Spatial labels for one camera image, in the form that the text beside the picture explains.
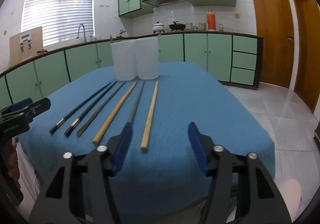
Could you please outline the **person's left hand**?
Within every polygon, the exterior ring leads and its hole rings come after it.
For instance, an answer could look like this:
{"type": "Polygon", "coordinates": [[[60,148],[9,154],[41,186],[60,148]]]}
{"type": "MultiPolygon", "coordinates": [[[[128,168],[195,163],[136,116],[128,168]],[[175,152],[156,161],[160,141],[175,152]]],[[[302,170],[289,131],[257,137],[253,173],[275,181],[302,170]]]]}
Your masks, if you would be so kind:
{"type": "Polygon", "coordinates": [[[18,168],[18,156],[17,156],[17,143],[15,139],[12,139],[10,143],[7,145],[7,169],[8,175],[14,180],[18,181],[20,178],[20,171],[18,168]]]}

